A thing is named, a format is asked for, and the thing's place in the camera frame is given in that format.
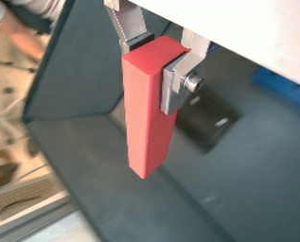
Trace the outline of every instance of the screw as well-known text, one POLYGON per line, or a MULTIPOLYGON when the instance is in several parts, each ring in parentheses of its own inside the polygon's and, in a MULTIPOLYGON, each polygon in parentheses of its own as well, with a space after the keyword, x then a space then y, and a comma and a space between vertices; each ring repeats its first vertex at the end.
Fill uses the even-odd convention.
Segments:
POLYGON ((196 71, 191 72, 184 78, 184 87, 192 92, 198 93, 203 87, 204 79, 198 76, 196 71))

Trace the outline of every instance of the floor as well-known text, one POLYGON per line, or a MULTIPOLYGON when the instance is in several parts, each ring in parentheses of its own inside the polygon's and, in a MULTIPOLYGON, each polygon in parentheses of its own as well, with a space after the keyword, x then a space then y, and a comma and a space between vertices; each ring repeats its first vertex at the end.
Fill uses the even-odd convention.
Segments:
POLYGON ((61 221, 34 234, 24 242, 101 242, 103 240, 91 229, 80 212, 73 213, 61 221))

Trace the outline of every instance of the person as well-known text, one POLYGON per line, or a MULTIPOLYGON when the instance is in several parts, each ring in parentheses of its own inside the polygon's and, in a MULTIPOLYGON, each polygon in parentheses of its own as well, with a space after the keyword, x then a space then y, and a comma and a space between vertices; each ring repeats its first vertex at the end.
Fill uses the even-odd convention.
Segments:
MULTIPOLYGON (((60 17, 65 0, 10 0, 16 5, 24 5, 33 13, 42 18, 56 22, 60 17)), ((37 61, 42 59, 45 46, 38 37, 14 16, 0 1, 0 30, 9 35, 17 47, 37 61)))

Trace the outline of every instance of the white surface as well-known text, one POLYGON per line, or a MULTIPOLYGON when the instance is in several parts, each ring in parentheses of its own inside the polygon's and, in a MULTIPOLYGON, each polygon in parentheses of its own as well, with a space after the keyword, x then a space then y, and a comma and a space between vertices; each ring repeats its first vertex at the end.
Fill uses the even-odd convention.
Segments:
POLYGON ((300 83, 300 1, 131 2, 300 83))
POLYGON ((38 232, 24 242, 103 242, 93 233, 80 212, 65 217, 61 221, 38 232))

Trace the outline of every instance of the red rectangular bar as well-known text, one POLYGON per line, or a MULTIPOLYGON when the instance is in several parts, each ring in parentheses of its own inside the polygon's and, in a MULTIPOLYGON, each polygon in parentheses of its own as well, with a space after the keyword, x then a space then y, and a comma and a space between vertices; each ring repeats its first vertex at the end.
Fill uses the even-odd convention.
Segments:
POLYGON ((168 156, 176 113, 161 111, 163 67, 188 49, 163 36, 124 55, 129 166, 144 179, 168 156))

